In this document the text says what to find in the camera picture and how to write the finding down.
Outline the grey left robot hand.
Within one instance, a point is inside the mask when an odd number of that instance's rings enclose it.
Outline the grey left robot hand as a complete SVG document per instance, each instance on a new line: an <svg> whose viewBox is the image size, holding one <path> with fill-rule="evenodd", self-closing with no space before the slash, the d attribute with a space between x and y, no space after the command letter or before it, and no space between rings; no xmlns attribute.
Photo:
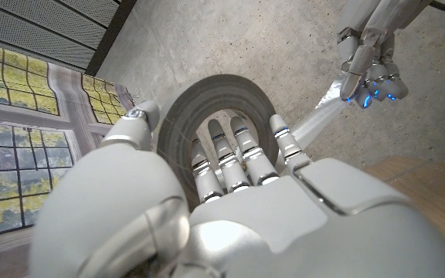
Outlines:
<svg viewBox="0 0 445 278"><path fill-rule="evenodd" d="M445 238L401 192L331 158L311 161L270 118L288 175L278 175L244 123L250 156L219 180L199 144L199 205L151 150L152 101L129 110L61 179L41 208L33 277L445 277Z"/></svg>

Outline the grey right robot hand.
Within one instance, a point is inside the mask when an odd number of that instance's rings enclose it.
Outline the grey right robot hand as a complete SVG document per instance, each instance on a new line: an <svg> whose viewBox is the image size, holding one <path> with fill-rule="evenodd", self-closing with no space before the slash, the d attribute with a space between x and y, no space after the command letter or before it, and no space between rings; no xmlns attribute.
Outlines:
<svg viewBox="0 0 445 278"><path fill-rule="evenodd" d="M374 100L394 101L409 90L393 61L395 31L429 5L427 0L350 0L336 25L339 66L345 73L340 98L365 109Z"/></svg>

